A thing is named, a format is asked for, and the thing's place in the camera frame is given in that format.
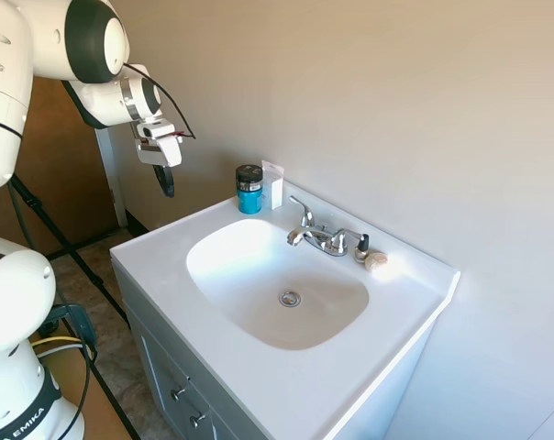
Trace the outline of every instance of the sink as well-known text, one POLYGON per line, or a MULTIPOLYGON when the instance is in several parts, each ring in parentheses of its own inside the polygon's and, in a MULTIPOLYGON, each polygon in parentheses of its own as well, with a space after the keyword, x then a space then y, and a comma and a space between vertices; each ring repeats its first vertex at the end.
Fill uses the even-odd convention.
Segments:
POLYGON ((287 245, 287 231, 246 219, 196 243, 187 269, 234 324, 270 346, 303 350, 349 326, 367 307, 365 286, 311 247, 287 245))

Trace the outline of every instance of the yellow cable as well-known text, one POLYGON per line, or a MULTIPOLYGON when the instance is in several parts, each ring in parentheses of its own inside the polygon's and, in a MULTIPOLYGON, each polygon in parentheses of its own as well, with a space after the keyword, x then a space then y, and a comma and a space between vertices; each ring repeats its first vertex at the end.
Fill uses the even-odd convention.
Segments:
POLYGON ((82 340, 78 337, 72 337, 72 336, 52 336, 52 337, 45 337, 44 339, 40 339, 39 341, 35 341, 32 344, 30 344, 32 347, 40 346, 41 344, 46 344, 48 342, 52 341, 69 341, 69 342, 82 342, 82 340))

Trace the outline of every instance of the cable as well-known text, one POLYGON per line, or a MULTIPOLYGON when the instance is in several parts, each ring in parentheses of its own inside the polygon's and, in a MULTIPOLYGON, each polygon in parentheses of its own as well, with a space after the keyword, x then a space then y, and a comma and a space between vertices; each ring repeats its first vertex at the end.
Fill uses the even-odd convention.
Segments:
MULTIPOLYGON (((22 229, 22 234, 24 234, 24 238, 26 239, 30 248, 33 250, 36 250, 37 247, 35 246, 35 243, 32 240, 32 236, 28 231, 27 224, 25 223, 22 212, 20 211, 20 206, 18 205, 18 200, 16 198, 16 195, 14 194, 14 188, 12 187, 12 182, 8 183, 8 190, 10 189, 12 189, 12 191, 10 191, 10 199, 12 200, 12 205, 14 206, 14 210, 17 213, 18 222, 20 223, 20 228, 22 229)), ((65 309, 67 309, 67 313, 69 314, 69 317, 72 321, 75 332, 77 333, 78 336, 81 336, 82 332, 80 330, 79 323, 73 316, 73 312, 71 307, 69 306, 69 302, 67 301, 67 298, 65 298, 65 295, 63 295, 63 293, 58 287, 56 287, 55 290, 57 291, 57 294, 61 298, 61 302, 65 305, 65 309)), ((82 413, 83 404, 85 403, 85 397, 87 396, 87 391, 90 388, 90 378, 91 378, 91 372, 92 372, 90 367, 90 355, 88 353, 87 344, 85 344, 85 340, 83 339, 83 337, 81 337, 81 341, 82 341, 83 359, 85 359, 85 383, 83 385, 82 397, 79 400, 79 404, 77 405, 77 411, 75 412, 75 415, 73 416, 67 428, 65 428, 65 431, 63 432, 63 434, 61 434, 61 436, 57 440, 63 440, 67 436, 67 434, 71 431, 71 429, 77 422, 77 419, 79 419, 79 416, 82 413)))
POLYGON ((53 342, 53 341, 82 342, 82 340, 79 337, 51 336, 51 337, 45 337, 44 339, 40 339, 39 341, 35 341, 30 345, 34 348, 36 346, 40 346, 41 344, 47 344, 48 342, 53 342))
POLYGON ((50 356, 54 353, 58 353, 63 350, 68 350, 69 348, 82 348, 83 346, 81 344, 67 344, 66 346, 56 346, 55 348, 52 348, 51 350, 43 351, 42 353, 37 354, 37 358, 43 359, 46 356, 50 356))
MULTIPOLYGON (((65 295, 61 292, 61 289, 58 287, 55 289, 57 291, 57 294, 61 298, 61 301, 63 304, 65 304, 65 308, 67 309, 67 313, 69 314, 73 327, 75 328, 75 332, 77 335, 81 335, 82 332, 79 329, 79 324, 77 323, 77 320, 73 317, 73 313, 71 310, 71 307, 69 306, 69 302, 67 301, 67 298, 65 298, 65 295)), ((90 388, 90 355, 87 352, 87 345, 85 344, 85 340, 82 338, 82 352, 83 352, 83 358, 85 359, 85 383, 83 385, 83 392, 82 392, 82 398, 79 400, 79 405, 77 405, 77 411, 75 412, 75 415, 73 416, 71 422, 69 423, 69 426, 65 429, 63 434, 57 439, 57 440, 63 440, 65 436, 71 431, 75 423, 77 422, 77 419, 79 419, 80 414, 82 413, 83 404, 85 403, 85 397, 87 396, 87 390, 90 388)))
POLYGON ((22 139, 22 135, 20 133, 18 133, 14 128, 11 128, 11 127, 7 126, 6 124, 2 124, 1 122, 0 122, 0 128, 3 128, 5 131, 8 131, 8 132, 12 133, 13 135, 18 136, 19 138, 22 139))
POLYGON ((195 137, 195 134, 192 130, 192 128, 189 126, 188 122, 187 122, 187 119, 185 119, 185 116, 183 116, 183 112, 181 110, 181 108, 179 108, 179 105, 177 105, 177 103, 175 102, 175 100, 172 98, 172 96, 164 89, 164 87, 162 85, 160 85, 158 82, 156 82, 155 80, 153 80, 150 76, 148 76, 148 74, 146 73, 143 73, 142 71, 140 71, 139 69, 137 69, 136 67, 134 66, 131 66, 130 64, 128 64, 127 62, 124 63, 125 67, 128 67, 130 70, 144 76, 147 80, 149 80, 154 86, 156 86, 157 88, 161 89, 161 91, 165 94, 165 96, 167 96, 169 98, 169 100, 172 102, 173 106, 175 107, 175 110, 177 110, 177 113, 179 113, 179 116, 182 118, 182 121, 183 121, 183 124, 185 125, 185 128, 188 129, 188 131, 190 132, 189 135, 183 135, 185 138, 194 138, 196 139, 195 137))
POLYGON ((20 229, 22 230, 22 234, 24 235, 24 238, 26 239, 26 241, 28 243, 28 247, 31 248, 31 249, 36 249, 37 245, 35 244, 34 240, 32 239, 32 235, 30 234, 30 231, 28 231, 27 224, 24 221, 24 216, 22 215, 22 210, 20 209, 20 204, 18 204, 16 190, 14 189, 14 185, 12 184, 12 181, 8 181, 8 192, 10 193, 10 199, 12 200, 12 205, 14 206, 14 211, 17 213, 18 224, 20 225, 20 229))

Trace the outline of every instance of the black cable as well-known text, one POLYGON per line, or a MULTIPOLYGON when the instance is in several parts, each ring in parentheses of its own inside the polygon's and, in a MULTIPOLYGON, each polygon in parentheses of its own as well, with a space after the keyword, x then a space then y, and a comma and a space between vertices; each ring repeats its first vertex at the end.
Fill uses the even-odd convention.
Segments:
POLYGON ((124 63, 125 67, 128 67, 130 70, 144 76, 147 80, 149 80, 155 87, 157 87, 158 89, 161 89, 161 91, 165 94, 165 96, 167 96, 169 98, 169 100, 172 102, 173 106, 175 107, 175 110, 177 110, 177 113, 179 113, 179 116, 182 118, 182 121, 183 123, 185 124, 185 128, 187 128, 190 132, 189 135, 183 135, 184 137, 186 138, 194 138, 196 139, 195 137, 195 134, 192 130, 192 128, 189 126, 189 124, 187 123, 187 119, 185 119, 185 116, 183 116, 183 112, 181 110, 181 108, 179 108, 179 105, 177 105, 177 103, 175 102, 175 100, 172 98, 172 96, 164 89, 164 87, 162 85, 160 85, 158 82, 156 82, 155 80, 153 80, 151 77, 148 76, 148 74, 146 73, 143 73, 142 71, 140 71, 139 69, 137 69, 136 67, 134 66, 131 66, 130 64, 128 64, 127 62, 124 63))
POLYGON ((63 304, 65 304, 65 308, 67 309, 67 313, 69 314, 70 319, 72 320, 73 327, 75 328, 75 332, 77 333, 77 336, 82 340, 82 351, 83 351, 83 358, 85 359, 85 383, 83 385, 83 391, 82 391, 82 398, 79 400, 79 405, 77 405, 77 411, 75 412, 75 415, 73 416, 71 422, 69 423, 69 426, 65 429, 63 434, 57 439, 57 440, 63 440, 65 436, 71 431, 75 423, 77 422, 77 419, 79 419, 80 414, 82 413, 83 404, 85 403, 85 397, 87 396, 87 390, 90 388, 90 355, 87 352, 87 345, 85 344, 85 340, 83 339, 82 332, 79 328, 79 325, 77 323, 77 320, 73 317, 73 313, 71 309, 69 308, 69 302, 67 301, 67 298, 65 298, 65 295, 61 292, 59 288, 56 288, 57 294, 61 298, 61 301, 63 304))
POLYGON ((0 122, 0 128, 3 128, 4 130, 9 131, 13 135, 18 136, 19 138, 22 139, 22 135, 20 133, 18 133, 14 128, 11 128, 11 127, 7 126, 6 124, 2 124, 1 122, 0 122))
MULTIPOLYGON (((10 199, 12 200, 12 205, 14 206, 14 210, 17 213, 17 219, 18 219, 18 223, 20 224, 20 229, 22 229, 22 234, 24 235, 24 238, 26 239, 28 246, 31 249, 36 250, 37 247, 35 246, 35 243, 32 239, 32 235, 28 231, 27 224, 25 223, 24 216, 22 215, 22 211, 20 210, 20 206, 18 205, 18 200, 16 198, 14 187, 11 181, 8 183, 8 190, 10 192, 10 199)), ((67 309, 67 313, 69 314, 69 317, 72 320, 72 324, 73 324, 73 327, 75 328, 75 332, 77 333, 77 336, 82 341, 82 352, 83 352, 83 358, 85 359, 85 383, 83 385, 82 398, 79 400, 77 411, 75 412, 75 415, 73 416, 71 422, 69 423, 69 425, 67 426, 63 434, 61 434, 61 436, 58 438, 58 440, 63 440, 65 438, 65 435, 67 435, 71 431, 71 429, 77 422, 77 419, 79 419, 80 414, 82 413, 83 404, 85 403, 85 397, 87 396, 87 391, 90 387, 91 368, 90 368, 90 355, 87 352, 87 345, 85 344, 85 339, 83 339, 83 333, 80 330, 79 323, 75 319, 72 313, 72 310, 69 307, 69 302, 67 301, 67 298, 65 298, 65 295, 63 295, 63 293, 59 288, 56 288, 56 291, 59 297, 61 298, 61 302, 65 305, 65 308, 67 309)))

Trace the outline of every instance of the white wall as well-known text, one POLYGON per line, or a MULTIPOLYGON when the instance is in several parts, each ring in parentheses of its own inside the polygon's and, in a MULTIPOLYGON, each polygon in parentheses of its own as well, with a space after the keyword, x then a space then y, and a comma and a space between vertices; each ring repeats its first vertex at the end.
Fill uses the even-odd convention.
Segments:
POLYGON ((153 228, 283 165, 462 270, 388 438, 526 440, 554 410, 554 0, 113 3, 199 136, 170 201, 112 130, 127 209, 153 228))

